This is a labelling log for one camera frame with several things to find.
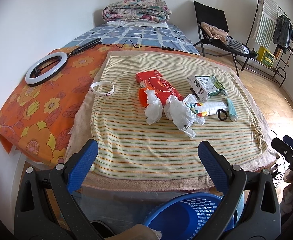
ring light stand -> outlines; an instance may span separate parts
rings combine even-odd
[[[52,54],[49,54],[39,61],[37,61],[32,67],[29,68],[25,75],[25,82],[30,86],[30,87],[35,87],[38,85],[43,84],[44,82],[48,81],[50,78],[53,78],[56,74],[58,74],[67,64],[67,61],[69,57],[74,56],[86,49],[90,49],[94,47],[95,45],[98,45],[101,43],[101,38],[94,39],[86,44],[84,44],[81,47],[78,47],[71,51],[70,53],[66,54],[64,52],[55,52]],[[43,73],[41,75],[41,70],[48,67],[49,65],[55,63],[56,61],[48,64],[47,66],[44,66],[41,68],[45,63],[57,59],[59,63],[57,63],[53,68],[48,70],[47,72]]]

orange floral blanket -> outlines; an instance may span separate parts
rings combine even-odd
[[[73,49],[53,52],[67,53]],[[131,45],[121,49],[163,51]],[[113,50],[120,49],[114,45],[97,45],[72,56],[60,73],[36,87],[29,87],[23,79],[0,111],[0,141],[5,150],[10,152],[14,145],[34,161],[47,165],[64,162],[75,114],[108,51]],[[186,55],[179,51],[172,53]]]

yellow crate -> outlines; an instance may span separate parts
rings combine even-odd
[[[274,62],[275,56],[271,53],[270,50],[266,49],[263,46],[260,46],[258,50],[257,61],[266,65],[267,67],[271,67]]]

striped clothing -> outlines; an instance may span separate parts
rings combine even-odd
[[[158,123],[148,125],[144,107],[138,100],[139,84],[135,74],[157,69],[182,94],[190,93],[187,76],[215,75],[233,101],[238,121],[221,122],[216,115],[206,117],[197,133],[189,139],[165,115]],[[194,57],[173,54],[142,53],[110,56],[101,81],[114,84],[110,97],[95,97],[91,116],[92,138],[97,140],[99,154],[92,170],[114,179],[180,179],[206,174],[197,147],[208,140],[231,164],[257,158],[267,149],[258,120],[244,91],[231,72],[217,64]],[[214,96],[208,101],[226,101]]]
[[[249,50],[247,47],[243,46],[243,44],[239,41],[236,41],[232,38],[227,37],[226,38],[227,46],[231,49],[234,49],[235,51],[243,54],[248,54]]]
[[[274,0],[259,0],[259,11],[253,38],[256,43],[268,48],[276,28],[279,6]]]

red box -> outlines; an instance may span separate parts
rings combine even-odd
[[[135,79],[140,84],[140,87],[153,89],[163,106],[170,95],[175,95],[180,101],[183,100],[183,96],[157,70],[137,73]]]

